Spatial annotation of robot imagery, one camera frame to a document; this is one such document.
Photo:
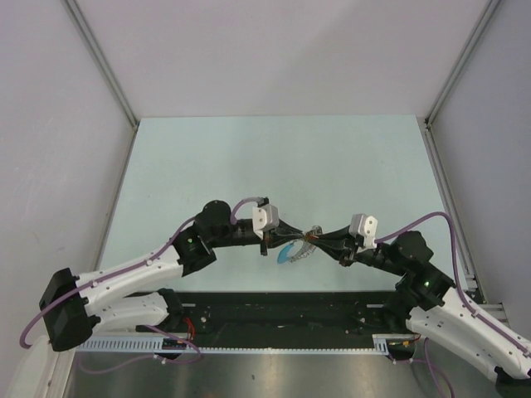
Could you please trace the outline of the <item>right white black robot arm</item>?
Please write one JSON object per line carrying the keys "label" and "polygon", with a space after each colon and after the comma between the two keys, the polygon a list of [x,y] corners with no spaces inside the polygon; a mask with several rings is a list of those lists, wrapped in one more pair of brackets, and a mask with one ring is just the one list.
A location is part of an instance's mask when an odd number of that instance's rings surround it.
{"label": "right white black robot arm", "polygon": [[418,333],[484,373],[499,388],[530,386],[530,342],[503,325],[431,263],[433,253],[418,231],[392,243],[342,229],[309,235],[309,242],[342,266],[360,263],[399,276],[383,305],[382,323],[391,332]]}

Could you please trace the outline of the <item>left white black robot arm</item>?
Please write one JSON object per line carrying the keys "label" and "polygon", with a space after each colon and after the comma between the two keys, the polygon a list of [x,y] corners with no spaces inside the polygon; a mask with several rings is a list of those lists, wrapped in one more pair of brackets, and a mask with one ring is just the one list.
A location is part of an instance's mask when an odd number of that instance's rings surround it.
{"label": "left white black robot arm", "polygon": [[76,348],[99,331],[174,331],[186,317],[178,295],[168,288],[139,295],[141,288],[206,268],[216,261],[216,248],[258,245],[266,255],[269,249],[304,236],[280,219],[267,198],[250,201],[254,207],[246,219],[237,218],[237,210],[224,201],[208,202],[145,257],[103,271],[55,272],[39,302],[52,350]]}

